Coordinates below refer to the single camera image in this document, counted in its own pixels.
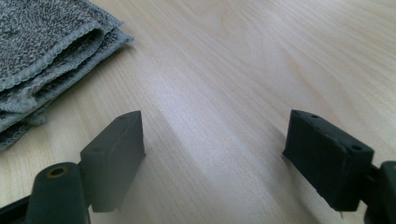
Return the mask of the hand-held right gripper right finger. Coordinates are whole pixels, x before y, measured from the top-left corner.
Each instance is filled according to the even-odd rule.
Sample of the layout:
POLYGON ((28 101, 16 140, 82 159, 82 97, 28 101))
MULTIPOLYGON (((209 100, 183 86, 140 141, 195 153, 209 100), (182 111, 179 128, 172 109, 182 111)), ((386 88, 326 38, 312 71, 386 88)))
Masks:
POLYGON ((292 110, 283 155, 336 211, 355 211, 374 151, 322 117, 292 110))

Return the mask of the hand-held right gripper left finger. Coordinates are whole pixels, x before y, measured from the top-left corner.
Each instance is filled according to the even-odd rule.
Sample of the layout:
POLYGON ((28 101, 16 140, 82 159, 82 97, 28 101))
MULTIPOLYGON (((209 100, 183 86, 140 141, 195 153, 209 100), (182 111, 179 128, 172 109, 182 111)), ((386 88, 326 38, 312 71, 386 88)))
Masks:
POLYGON ((93 212, 120 209, 146 156, 140 111, 115 118, 80 152, 87 204, 93 212))

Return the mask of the grey terry towel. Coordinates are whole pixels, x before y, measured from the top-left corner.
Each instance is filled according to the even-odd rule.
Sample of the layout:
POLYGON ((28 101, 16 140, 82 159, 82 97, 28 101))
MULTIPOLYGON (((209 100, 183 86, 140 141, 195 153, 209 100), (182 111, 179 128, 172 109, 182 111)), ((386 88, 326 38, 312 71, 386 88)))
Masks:
POLYGON ((0 152, 132 38, 89 0, 0 0, 0 152))

